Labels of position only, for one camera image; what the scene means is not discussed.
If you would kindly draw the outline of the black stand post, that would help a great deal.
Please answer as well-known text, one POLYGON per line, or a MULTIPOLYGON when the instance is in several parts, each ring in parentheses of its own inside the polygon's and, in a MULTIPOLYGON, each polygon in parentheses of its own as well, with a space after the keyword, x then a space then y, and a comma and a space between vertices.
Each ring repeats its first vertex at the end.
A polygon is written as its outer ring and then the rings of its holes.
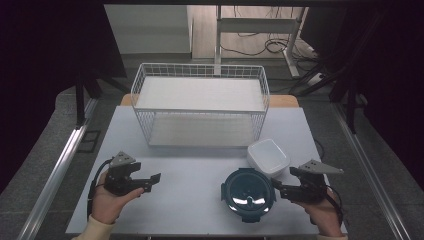
POLYGON ((347 106, 346 106, 346 123, 352 134, 356 133, 356 130, 355 130, 356 93, 357 93, 356 79, 354 77, 351 77, 349 80, 349 87, 348 87, 348 97, 347 97, 347 106))
POLYGON ((76 128, 79 129, 85 121, 85 98, 84 91, 87 91, 91 98, 98 99, 101 96, 101 89, 97 82, 97 75, 94 70, 79 72, 76 77, 76 128))

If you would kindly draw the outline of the white cabinet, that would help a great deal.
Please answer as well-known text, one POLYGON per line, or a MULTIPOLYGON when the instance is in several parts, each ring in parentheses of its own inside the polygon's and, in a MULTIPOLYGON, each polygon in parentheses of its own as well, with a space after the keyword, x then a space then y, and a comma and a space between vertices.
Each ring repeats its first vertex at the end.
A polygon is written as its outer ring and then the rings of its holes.
POLYGON ((187 5, 104 5, 121 54, 192 52, 187 5))

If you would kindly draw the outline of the black square floor bracket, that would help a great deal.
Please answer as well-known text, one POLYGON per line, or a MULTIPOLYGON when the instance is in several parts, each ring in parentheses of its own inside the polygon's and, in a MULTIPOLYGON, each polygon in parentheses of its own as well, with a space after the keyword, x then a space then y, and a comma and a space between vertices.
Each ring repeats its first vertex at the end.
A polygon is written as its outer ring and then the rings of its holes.
POLYGON ((83 135, 82 140, 80 141, 78 145, 77 152, 78 153, 93 153, 96 149, 99 137, 100 137, 100 130, 91 130, 86 131, 83 135))

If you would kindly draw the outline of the round dark blue lidded container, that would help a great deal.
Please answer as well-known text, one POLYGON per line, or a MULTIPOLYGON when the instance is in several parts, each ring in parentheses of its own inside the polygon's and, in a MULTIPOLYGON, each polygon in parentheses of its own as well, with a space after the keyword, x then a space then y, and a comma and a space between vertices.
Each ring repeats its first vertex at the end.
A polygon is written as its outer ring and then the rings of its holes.
POLYGON ((259 222, 276 202, 270 179, 253 168, 239 168, 221 184, 221 200, 244 223, 259 222))

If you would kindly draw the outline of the person's left hand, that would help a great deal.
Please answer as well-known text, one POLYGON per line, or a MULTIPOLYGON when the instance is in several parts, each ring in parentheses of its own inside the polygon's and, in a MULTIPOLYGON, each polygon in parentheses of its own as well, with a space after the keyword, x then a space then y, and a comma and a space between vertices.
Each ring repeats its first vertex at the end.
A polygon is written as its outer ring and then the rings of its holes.
POLYGON ((95 186, 91 217, 103 224, 111 225, 118 219, 125 205, 140 197, 144 189, 138 188, 124 196, 116 196, 104 188, 106 175, 107 172, 103 172, 95 186))

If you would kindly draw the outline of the person's right hand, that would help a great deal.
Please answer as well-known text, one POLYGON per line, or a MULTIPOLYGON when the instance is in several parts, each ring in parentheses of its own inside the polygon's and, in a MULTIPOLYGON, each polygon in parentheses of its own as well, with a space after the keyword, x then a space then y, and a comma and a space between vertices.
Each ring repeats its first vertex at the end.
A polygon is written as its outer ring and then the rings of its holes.
POLYGON ((315 204, 297 202, 297 205, 303 207, 305 212, 316 224, 318 228, 318 234, 330 237, 339 237, 345 235, 341 231, 341 225, 339 223, 336 209, 327 199, 324 199, 320 203, 315 204))

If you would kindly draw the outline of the tan wooden table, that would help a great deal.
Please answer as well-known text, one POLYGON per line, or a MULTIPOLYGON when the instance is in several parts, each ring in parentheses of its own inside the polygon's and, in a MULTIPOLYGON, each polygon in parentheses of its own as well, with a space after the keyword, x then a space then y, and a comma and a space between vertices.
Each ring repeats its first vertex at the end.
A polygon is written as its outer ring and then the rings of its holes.
MULTIPOLYGON (((120 103, 121 106, 131 105, 131 95, 126 94, 120 103)), ((269 106, 271 108, 298 108, 299 103, 296 97, 292 95, 271 95, 269 106)))

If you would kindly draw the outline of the white wire shelf rack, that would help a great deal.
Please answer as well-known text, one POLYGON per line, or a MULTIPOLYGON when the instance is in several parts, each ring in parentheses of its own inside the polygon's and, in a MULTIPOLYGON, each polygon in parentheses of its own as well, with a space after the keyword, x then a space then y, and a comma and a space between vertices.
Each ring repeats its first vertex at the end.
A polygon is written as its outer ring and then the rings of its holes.
POLYGON ((270 103, 262 66, 143 63, 131 105, 150 146, 246 147, 270 103))

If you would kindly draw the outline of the dark curtain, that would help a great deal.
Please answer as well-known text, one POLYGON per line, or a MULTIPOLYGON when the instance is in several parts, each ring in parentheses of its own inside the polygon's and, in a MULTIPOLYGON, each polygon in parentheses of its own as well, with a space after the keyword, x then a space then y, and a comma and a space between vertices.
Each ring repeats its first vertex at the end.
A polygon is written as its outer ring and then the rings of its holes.
MULTIPOLYGON (((424 0, 381 0, 384 15, 354 65, 365 115, 424 190, 424 0)), ((311 7, 301 39, 335 72, 376 9, 311 7)))
POLYGON ((125 75, 104 0, 0 0, 0 193, 60 92, 125 75))

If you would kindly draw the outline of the white metal desk frame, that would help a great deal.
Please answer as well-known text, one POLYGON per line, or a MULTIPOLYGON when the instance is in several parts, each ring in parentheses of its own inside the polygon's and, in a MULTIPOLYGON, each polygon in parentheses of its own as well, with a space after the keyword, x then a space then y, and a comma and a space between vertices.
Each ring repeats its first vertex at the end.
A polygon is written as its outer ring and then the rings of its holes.
POLYGON ((221 63, 221 34, 222 33, 259 33, 259 34, 287 34, 288 43, 283 50, 284 59, 293 78, 300 74, 293 58, 293 49, 302 24, 306 8, 301 7, 295 18, 223 18, 222 7, 216 7, 216 46, 214 63, 221 63))

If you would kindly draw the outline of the white power strip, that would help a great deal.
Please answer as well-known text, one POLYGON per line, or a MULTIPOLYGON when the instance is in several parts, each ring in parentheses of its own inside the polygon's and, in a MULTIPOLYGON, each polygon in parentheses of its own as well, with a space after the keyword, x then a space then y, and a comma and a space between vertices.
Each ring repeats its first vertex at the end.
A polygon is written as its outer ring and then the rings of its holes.
POLYGON ((320 82, 324 78, 325 78, 325 75, 323 73, 317 73, 307 82, 307 84, 309 86, 315 85, 316 83, 320 82))

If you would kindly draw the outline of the aluminium rail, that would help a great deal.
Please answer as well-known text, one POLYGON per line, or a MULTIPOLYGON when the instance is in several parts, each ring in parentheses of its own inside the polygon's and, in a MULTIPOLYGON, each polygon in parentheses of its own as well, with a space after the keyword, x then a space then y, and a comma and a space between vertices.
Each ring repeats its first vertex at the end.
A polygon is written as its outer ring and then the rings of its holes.
POLYGON ((34 204, 25 224, 23 225, 16 240, 34 240, 50 208, 65 174, 77 152, 87 126, 92 119, 93 112, 97 106, 97 99, 89 99, 84 108, 84 119, 79 127, 72 132, 63 148, 49 178, 47 179, 37 201, 34 204))
POLYGON ((359 138, 346 123, 343 107, 340 104, 332 104, 331 107, 394 237, 396 240, 412 240, 397 207, 379 179, 359 138))

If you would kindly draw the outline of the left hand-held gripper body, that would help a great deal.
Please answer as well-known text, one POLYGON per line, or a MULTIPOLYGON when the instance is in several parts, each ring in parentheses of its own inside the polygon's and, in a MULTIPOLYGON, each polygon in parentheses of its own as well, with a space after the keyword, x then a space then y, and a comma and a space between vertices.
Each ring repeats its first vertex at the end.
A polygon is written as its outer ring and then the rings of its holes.
POLYGON ((131 174, 140 169, 140 162, 120 151, 109 163, 104 188, 117 196, 124 196, 135 189, 141 188, 142 183, 131 178, 131 174))

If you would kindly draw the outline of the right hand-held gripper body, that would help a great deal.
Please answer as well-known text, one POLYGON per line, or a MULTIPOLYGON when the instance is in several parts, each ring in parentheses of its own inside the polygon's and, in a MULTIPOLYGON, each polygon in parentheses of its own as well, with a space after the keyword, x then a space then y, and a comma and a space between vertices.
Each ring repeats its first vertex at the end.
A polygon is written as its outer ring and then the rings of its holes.
POLYGON ((291 167, 290 174, 300 181, 289 194, 290 200, 305 203, 318 203, 327 194, 325 174, 343 174, 342 169, 324 164, 317 160, 310 160, 299 167, 291 167))

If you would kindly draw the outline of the white rectangular lidded container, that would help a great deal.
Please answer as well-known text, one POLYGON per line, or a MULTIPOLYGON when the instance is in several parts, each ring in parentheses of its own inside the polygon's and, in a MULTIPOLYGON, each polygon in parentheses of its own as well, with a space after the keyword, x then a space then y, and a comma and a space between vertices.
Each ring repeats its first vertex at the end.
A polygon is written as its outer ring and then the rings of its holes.
POLYGON ((276 177, 290 165, 289 156, 272 140, 264 139, 247 148, 247 160, 255 170, 276 177))

